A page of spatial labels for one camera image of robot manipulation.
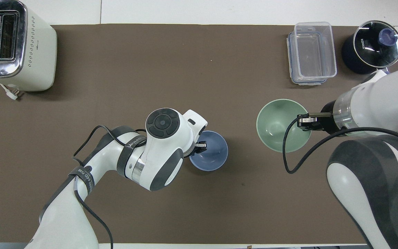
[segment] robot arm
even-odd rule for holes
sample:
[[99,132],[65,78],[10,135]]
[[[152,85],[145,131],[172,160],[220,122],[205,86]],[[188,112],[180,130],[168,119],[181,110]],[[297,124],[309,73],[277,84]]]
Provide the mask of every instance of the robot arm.
[[167,186],[178,173],[184,155],[194,149],[207,121],[196,112],[184,115],[173,109],[158,109],[147,118],[148,137],[128,126],[104,135],[79,168],[89,178],[87,187],[77,176],[69,176],[44,207],[40,225],[26,249],[97,249],[98,240],[74,191],[85,200],[90,190],[109,170],[154,191]]
[[[371,80],[341,95],[331,110],[329,105],[324,109],[332,115],[321,119],[322,126],[398,132],[398,71],[377,71]],[[381,134],[362,132],[358,135],[364,138],[339,145],[327,178],[370,246],[398,248],[398,138]]]
[[331,190],[373,248],[398,248],[398,138],[350,140],[329,160]]

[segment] velcro strap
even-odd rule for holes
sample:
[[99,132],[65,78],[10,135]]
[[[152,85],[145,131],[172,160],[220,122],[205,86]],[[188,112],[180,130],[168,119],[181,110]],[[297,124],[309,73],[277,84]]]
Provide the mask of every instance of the velcro strap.
[[143,135],[136,136],[136,137],[132,138],[130,141],[128,141],[125,144],[124,148],[122,149],[121,154],[117,160],[116,170],[123,177],[126,177],[125,176],[125,167],[126,167],[128,159],[131,156],[131,153],[133,153],[133,150],[134,150],[134,148],[136,148],[137,145],[141,144],[145,140],[147,140],[147,138],[144,137]]
[[70,174],[68,175],[76,175],[78,176],[87,187],[87,194],[92,192],[93,188],[95,187],[95,180],[93,179],[93,175],[81,165],[74,168]]

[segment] green bowl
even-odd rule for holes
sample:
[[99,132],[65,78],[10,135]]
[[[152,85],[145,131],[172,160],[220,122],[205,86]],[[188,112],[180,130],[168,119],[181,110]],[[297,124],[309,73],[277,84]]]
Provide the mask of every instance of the green bowl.
[[[270,149],[282,152],[286,128],[298,114],[308,113],[296,101],[276,99],[266,104],[257,115],[256,130],[260,140]],[[297,151],[308,142],[311,131],[304,132],[295,123],[286,138],[286,152]]]

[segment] toaster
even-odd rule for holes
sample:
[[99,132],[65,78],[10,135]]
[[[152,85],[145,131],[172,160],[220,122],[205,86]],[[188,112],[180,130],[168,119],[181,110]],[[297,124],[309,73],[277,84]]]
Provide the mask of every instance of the toaster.
[[0,84],[19,91],[53,85],[55,30],[22,2],[0,0]]

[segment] control buttons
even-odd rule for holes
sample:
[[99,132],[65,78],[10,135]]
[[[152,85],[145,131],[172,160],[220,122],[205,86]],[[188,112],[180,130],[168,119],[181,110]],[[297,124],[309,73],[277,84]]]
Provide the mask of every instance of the control buttons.
[[156,129],[154,126],[149,127],[148,131],[150,131],[156,137],[163,137],[164,136],[164,132],[161,131],[161,130]]
[[168,126],[170,126],[171,124],[171,118],[169,116],[166,115],[160,115],[159,117],[156,118],[156,120],[154,121],[155,126],[158,129],[167,129]]
[[148,123],[149,125],[152,124],[152,123],[154,123],[154,119],[155,119],[158,115],[159,115],[158,110],[152,112],[152,113],[148,116],[148,118],[147,118],[147,123]]
[[178,113],[169,108],[162,108],[152,112],[145,125],[149,134],[155,138],[171,137],[179,129]]
[[177,129],[177,125],[178,123],[177,123],[177,121],[176,120],[173,120],[173,122],[172,122],[172,126],[170,126],[168,129],[167,129],[167,134],[168,135],[171,135],[176,129]]
[[164,108],[161,110],[163,114],[169,115],[172,118],[177,118],[177,112],[172,109]]

